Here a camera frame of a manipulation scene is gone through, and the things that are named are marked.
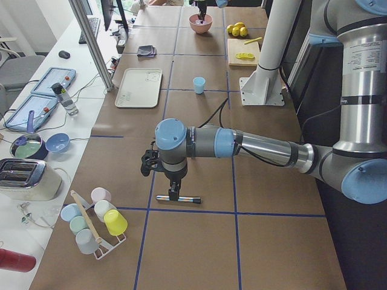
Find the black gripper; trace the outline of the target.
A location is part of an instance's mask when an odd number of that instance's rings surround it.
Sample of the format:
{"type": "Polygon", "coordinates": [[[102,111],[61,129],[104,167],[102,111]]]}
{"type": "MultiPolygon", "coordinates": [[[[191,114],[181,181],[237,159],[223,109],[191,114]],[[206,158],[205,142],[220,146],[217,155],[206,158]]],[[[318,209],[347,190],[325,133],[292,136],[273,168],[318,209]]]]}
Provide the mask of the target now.
{"type": "Polygon", "coordinates": [[[200,24],[204,24],[206,11],[207,11],[207,0],[196,0],[196,6],[199,8],[200,13],[198,14],[198,19],[200,24]]]}
{"type": "Polygon", "coordinates": [[[168,164],[161,159],[158,150],[148,149],[141,157],[141,174],[149,176],[151,170],[163,172],[169,180],[169,200],[178,201],[180,197],[181,180],[184,178],[184,161],[168,164]]]}

